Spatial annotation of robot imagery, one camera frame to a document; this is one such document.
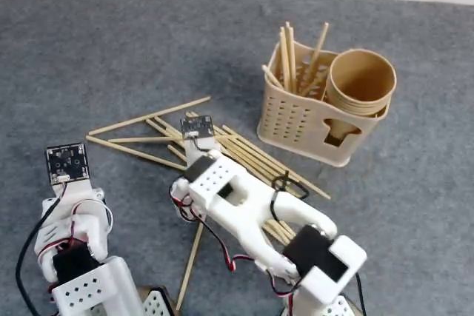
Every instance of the red wire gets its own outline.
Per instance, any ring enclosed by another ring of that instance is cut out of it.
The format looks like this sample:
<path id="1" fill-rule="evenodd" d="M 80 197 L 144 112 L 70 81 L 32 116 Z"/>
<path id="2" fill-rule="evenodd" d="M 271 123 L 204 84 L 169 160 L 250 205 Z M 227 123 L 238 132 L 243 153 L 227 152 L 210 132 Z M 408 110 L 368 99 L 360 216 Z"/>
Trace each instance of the red wire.
<path id="1" fill-rule="evenodd" d="M 293 294 L 288 297 L 288 316 L 293 316 Z"/>
<path id="2" fill-rule="evenodd" d="M 238 259 L 245 259 L 245 260 L 251 260 L 251 261 L 254 261 L 255 259 L 250 257 L 249 255 L 234 255 L 232 258 L 230 257 L 229 255 L 229 250 L 227 249 L 227 247 L 225 246 L 224 242 L 222 241 L 222 239 L 217 236 L 217 234 L 214 232 L 213 229 L 210 228 L 210 226 L 200 217 L 198 216 L 193 208 L 191 207 L 190 208 L 190 211 L 191 211 L 191 214 L 193 214 L 194 218 L 199 220 L 199 222 L 201 222 L 204 227 L 206 227 L 206 229 L 213 234 L 213 236 L 216 238 L 216 240 L 220 243 L 221 245 L 221 248 L 222 248 L 222 252 L 224 253 L 224 259 L 225 259 L 225 263 L 227 265 L 227 268 L 231 271 L 231 272 L 234 272 L 237 267 L 236 267 L 236 260 Z"/>

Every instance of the white plastic part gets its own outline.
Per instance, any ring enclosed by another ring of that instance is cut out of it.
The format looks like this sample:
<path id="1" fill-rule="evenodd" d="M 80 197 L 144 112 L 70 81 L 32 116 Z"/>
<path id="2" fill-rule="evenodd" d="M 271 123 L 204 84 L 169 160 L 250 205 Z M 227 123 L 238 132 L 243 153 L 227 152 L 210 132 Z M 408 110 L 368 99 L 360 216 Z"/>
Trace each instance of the white plastic part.
<path id="1" fill-rule="evenodd" d="M 144 306 L 127 264 L 111 257 L 102 266 L 53 289 L 61 316 L 86 316 L 102 305 L 108 316 L 143 316 Z"/>
<path id="2" fill-rule="evenodd" d="M 53 189 L 56 198 L 43 201 L 42 215 L 53 205 L 62 195 L 64 187 L 55 185 Z M 38 255 L 44 247 L 55 241 L 71 237 L 71 223 L 74 221 L 74 238 L 87 241 L 87 247 L 93 257 L 102 261 L 107 257 L 107 230 L 108 219 L 106 209 L 101 204 L 89 204 L 94 200 L 102 202 L 104 192 L 102 189 L 93 189 L 88 179 L 75 181 L 66 185 L 66 191 L 61 202 L 54 209 L 53 213 L 43 223 L 38 232 L 35 243 L 35 253 Z M 71 215 L 73 207 L 84 202 L 77 209 L 74 216 Z M 39 264 L 43 275 L 50 283 L 55 283 L 58 279 L 53 267 L 53 256 L 57 253 L 56 248 L 49 248 L 39 255 Z"/>
<path id="3" fill-rule="evenodd" d="M 146 316 L 172 316 L 168 311 L 163 295 L 153 290 L 143 302 L 143 310 Z"/>
<path id="4" fill-rule="evenodd" d="M 283 310 L 281 316 L 288 316 L 288 308 Z M 312 314 L 309 313 L 305 315 L 297 315 L 293 308 L 293 316 L 356 316 L 356 314 L 354 314 L 344 296 L 339 295 L 334 300 L 334 302 L 328 305 L 326 308 Z"/>
<path id="5" fill-rule="evenodd" d="M 53 223 L 38 233 L 35 244 L 35 253 L 40 251 L 49 243 L 70 237 L 71 223 L 74 221 L 74 237 L 81 241 L 87 241 L 87 247 L 93 257 L 103 261 L 107 257 L 107 234 L 99 223 L 99 219 L 92 215 L 74 215 L 64 220 Z M 53 265 L 53 257 L 57 253 L 56 248 L 49 248 L 39 255 L 38 262 L 43 275 L 50 283 L 55 283 L 58 278 Z"/>
<path id="6" fill-rule="evenodd" d="M 199 157 L 202 156 L 203 152 L 196 147 L 196 144 L 200 149 L 217 149 L 221 150 L 221 145 L 216 141 L 214 137 L 197 138 L 196 143 L 194 140 L 184 140 L 184 150 L 186 152 L 186 162 L 189 167 Z"/>
<path id="7" fill-rule="evenodd" d="M 304 276 L 300 287 L 307 292 L 302 296 L 312 298 L 313 305 L 319 302 L 324 307 L 332 303 L 367 259 L 367 253 L 358 244 L 343 235 L 334 240 L 329 251 L 347 267 L 347 270 L 338 281 L 331 279 L 317 266 L 314 266 Z"/>
<path id="8" fill-rule="evenodd" d="M 191 198 L 238 239 L 261 269 L 269 269 L 282 278 L 297 277 L 296 266 L 269 246 L 261 231 L 264 222 L 273 218 L 270 202 L 275 190 L 220 152 L 213 150 L 211 154 L 217 160 L 189 184 Z M 228 183 L 233 192 L 223 199 L 218 192 Z M 289 193 L 280 192 L 274 207 L 284 221 L 315 224 L 329 238 L 336 236 L 336 225 L 326 215 Z"/>

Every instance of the circuit board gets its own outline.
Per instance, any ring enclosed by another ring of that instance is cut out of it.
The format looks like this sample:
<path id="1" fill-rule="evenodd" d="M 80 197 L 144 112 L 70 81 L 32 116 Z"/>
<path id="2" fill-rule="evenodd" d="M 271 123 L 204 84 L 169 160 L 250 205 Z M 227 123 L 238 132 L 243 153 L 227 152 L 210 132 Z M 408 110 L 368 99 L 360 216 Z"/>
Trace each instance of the circuit board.
<path id="1" fill-rule="evenodd" d="M 214 136 L 213 120 L 209 115 L 182 118 L 179 123 L 185 140 Z"/>
<path id="2" fill-rule="evenodd" d="M 48 147 L 45 154 L 51 185 L 89 179 L 89 166 L 83 143 Z"/>

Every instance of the pile of chopsticks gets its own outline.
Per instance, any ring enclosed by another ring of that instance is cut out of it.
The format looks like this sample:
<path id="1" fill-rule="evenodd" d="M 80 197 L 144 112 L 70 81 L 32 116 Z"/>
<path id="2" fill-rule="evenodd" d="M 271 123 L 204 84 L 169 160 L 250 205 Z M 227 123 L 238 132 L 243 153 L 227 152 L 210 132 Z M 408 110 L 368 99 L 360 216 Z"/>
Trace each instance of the pile of chopsticks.
<path id="1" fill-rule="evenodd" d="M 297 63 L 295 56 L 295 36 L 294 30 L 287 22 L 285 27 L 280 27 L 279 33 L 279 55 L 281 62 L 281 75 L 275 76 L 268 66 L 261 66 L 269 80 L 278 88 L 286 90 L 289 93 L 307 96 L 311 90 L 319 85 L 327 75 L 319 73 L 318 58 L 326 39 L 329 24 L 324 23 L 319 40 L 314 47 L 309 64 Z"/>
<path id="2" fill-rule="evenodd" d="M 138 118 L 133 118 L 127 121 L 123 121 L 117 124 L 113 124 L 107 127 L 102 127 L 97 130 L 92 130 L 86 136 L 88 141 L 95 142 L 97 144 L 101 144 L 103 146 L 117 149 L 122 152 L 129 153 L 131 155 L 138 156 L 140 158 L 147 159 L 149 161 L 156 162 L 158 164 L 165 165 L 166 167 L 171 167 L 173 169 L 177 169 L 180 171 L 186 170 L 186 166 L 183 164 L 178 164 L 172 161 L 168 161 L 166 159 L 156 157 L 154 155 L 150 155 L 148 153 L 138 151 L 136 149 L 131 149 L 126 147 L 122 144 L 127 143 L 154 143 L 154 144 L 161 144 L 161 143 L 168 143 L 167 148 L 171 151 L 182 163 L 186 163 L 186 155 L 184 152 L 184 144 L 181 132 L 178 131 L 175 127 L 167 123 L 162 116 L 171 112 L 175 112 L 177 110 L 186 109 L 188 107 L 203 103 L 205 101 L 209 101 L 210 97 L 201 98 L 195 101 L 191 101 L 186 104 L 178 105 L 177 107 L 171 107 L 169 109 L 161 110 L 158 112 L 153 112 L 151 114 L 143 115 Z M 187 116 L 195 117 L 198 116 L 195 112 L 187 112 Z M 157 132 L 159 132 L 160 136 L 153 136 L 153 137 L 129 137 L 129 138 L 111 138 L 109 140 L 103 140 L 97 138 L 96 135 L 108 132 L 111 130 L 115 130 L 121 127 L 125 127 L 130 124 L 144 122 L 147 125 L 151 126 Z M 222 127 L 214 126 L 214 131 L 216 134 L 216 140 L 219 142 L 223 148 L 224 152 L 229 155 L 232 159 L 239 162 L 242 166 L 244 166 L 250 173 L 254 174 L 258 179 L 262 180 L 266 184 L 271 184 L 271 181 L 278 177 L 282 176 L 286 171 L 289 172 L 289 176 L 298 181 L 303 183 L 311 190 L 317 192 L 318 194 L 324 196 L 327 199 L 330 199 L 330 196 L 319 189 L 315 184 L 311 183 L 307 179 L 301 177 L 296 172 L 292 171 L 290 168 L 283 165 L 281 162 L 277 161 L 271 155 L 268 155 L 265 151 L 258 148 L 256 145 L 252 144 L 246 138 L 239 135 L 236 131 L 230 129 L 229 127 L 223 125 Z M 298 197 L 295 192 L 290 189 L 288 190 L 290 193 L 293 193 L 294 196 Z M 191 269 L 193 268 L 193 261 L 197 253 L 197 248 L 199 241 L 201 239 L 203 226 L 200 223 L 198 231 L 196 233 L 193 248 L 190 253 L 190 258 L 188 260 L 186 272 L 184 274 L 184 279 L 181 285 L 181 290 L 178 297 L 177 307 L 176 309 L 179 310 L 181 308 L 181 304 L 184 298 L 184 293 L 186 292 L 187 283 L 189 281 Z M 283 221 L 277 222 L 274 220 L 266 221 L 265 225 L 263 225 L 263 230 L 273 238 L 275 238 L 279 243 L 283 245 L 287 245 L 291 239 L 295 237 L 295 232 Z"/>

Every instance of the gray carpet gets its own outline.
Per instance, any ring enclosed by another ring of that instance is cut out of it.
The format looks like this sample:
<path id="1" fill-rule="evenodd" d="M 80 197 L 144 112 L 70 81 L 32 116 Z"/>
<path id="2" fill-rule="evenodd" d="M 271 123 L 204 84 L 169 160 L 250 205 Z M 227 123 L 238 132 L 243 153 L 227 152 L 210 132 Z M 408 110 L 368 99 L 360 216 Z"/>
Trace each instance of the gray carpet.
<path id="1" fill-rule="evenodd" d="M 387 120 L 343 169 L 258 141 L 265 63 L 286 20 L 314 44 L 366 47 L 395 65 Z M 44 148 L 92 128 L 206 95 L 210 113 L 328 191 L 312 196 L 369 255 L 361 270 L 369 315 L 471 315 L 474 309 L 474 8 L 370 0 L 0 0 L 0 314 L 26 315 L 14 282 L 20 247 L 52 196 Z M 169 115 L 177 124 L 182 112 Z M 145 125 L 104 137 L 148 135 Z M 136 146 L 174 159 L 163 147 Z M 89 144 L 93 184 L 116 218 L 110 254 L 137 284 L 175 297 L 196 227 L 167 188 L 177 173 Z M 238 244 L 218 229 L 231 252 Z M 24 281 L 43 315 L 47 283 L 33 251 Z M 357 300 L 352 282 L 348 295 Z M 281 301 L 251 263 L 226 270 L 205 234 L 184 315 L 276 315 Z"/>

